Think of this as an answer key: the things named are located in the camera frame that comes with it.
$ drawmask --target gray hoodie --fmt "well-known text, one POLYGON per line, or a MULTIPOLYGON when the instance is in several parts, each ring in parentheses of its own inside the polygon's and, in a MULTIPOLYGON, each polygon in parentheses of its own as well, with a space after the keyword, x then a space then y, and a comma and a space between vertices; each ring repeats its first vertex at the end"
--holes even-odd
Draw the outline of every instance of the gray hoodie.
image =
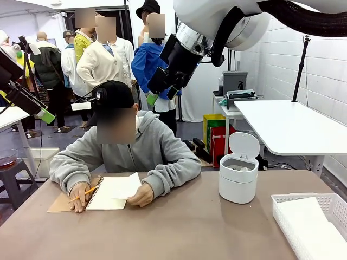
POLYGON ((80 182, 90 183, 90 172, 105 164, 107 172, 148 172, 154 197, 182 186, 200 174, 201 163, 172 130, 151 111, 139 111, 142 122, 132 145, 98 145, 97 127, 58 153, 50 163, 50 178, 70 193, 80 182))

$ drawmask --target gray cap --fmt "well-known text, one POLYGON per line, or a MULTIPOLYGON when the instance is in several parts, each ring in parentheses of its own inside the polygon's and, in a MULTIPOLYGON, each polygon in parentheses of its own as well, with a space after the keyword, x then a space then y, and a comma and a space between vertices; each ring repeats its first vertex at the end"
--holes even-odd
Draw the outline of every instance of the gray cap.
POLYGON ((63 38, 71 38, 74 37, 74 32, 73 31, 65 31, 63 32, 63 38))

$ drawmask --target person's left hand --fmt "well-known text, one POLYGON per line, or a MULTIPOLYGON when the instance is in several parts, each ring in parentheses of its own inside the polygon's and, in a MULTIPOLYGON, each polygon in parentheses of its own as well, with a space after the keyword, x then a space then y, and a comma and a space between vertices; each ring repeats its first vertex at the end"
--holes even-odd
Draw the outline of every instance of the person's left hand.
POLYGON ((133 206, 144 207, 150 204, 154 199, 152 187, 148 183, 144 183, 137 190, 135 196, 130 197, 127 202, 133 206))

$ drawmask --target brown table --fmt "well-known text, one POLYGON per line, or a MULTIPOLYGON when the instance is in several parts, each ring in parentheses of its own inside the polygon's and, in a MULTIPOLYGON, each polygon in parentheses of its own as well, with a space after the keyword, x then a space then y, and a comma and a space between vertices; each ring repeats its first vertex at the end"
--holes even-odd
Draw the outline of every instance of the brown table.
POLYGON ((219 196, 218 176, 203 172, 143 209, 83 214, 46 213, 60 194, 48 181, 0 227, 0 259, 296 259, 270 196, 332 193, 312 172, 267 171, 255 199, 236 205, 219 196))

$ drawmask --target hoodie cuff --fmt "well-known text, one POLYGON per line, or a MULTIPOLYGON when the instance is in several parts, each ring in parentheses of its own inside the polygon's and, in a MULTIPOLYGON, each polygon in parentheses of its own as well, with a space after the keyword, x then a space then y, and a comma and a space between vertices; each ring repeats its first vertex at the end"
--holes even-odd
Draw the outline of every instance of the hoodie cuff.
POLYGON ((69 196, 70 196, 72 188, 78 183, 87 183, 89 184, 89 186, 91 185, 88 176, 86 176, 85 174, 75 174, 68 179, 66 184, 67 194, 69 196))
POLYGON ((142 182, 146 182, 151 186, 154 193, 154 199, 162 195, 165 191, 162 179, 156 175, 150 175, 144 178, 142 182))

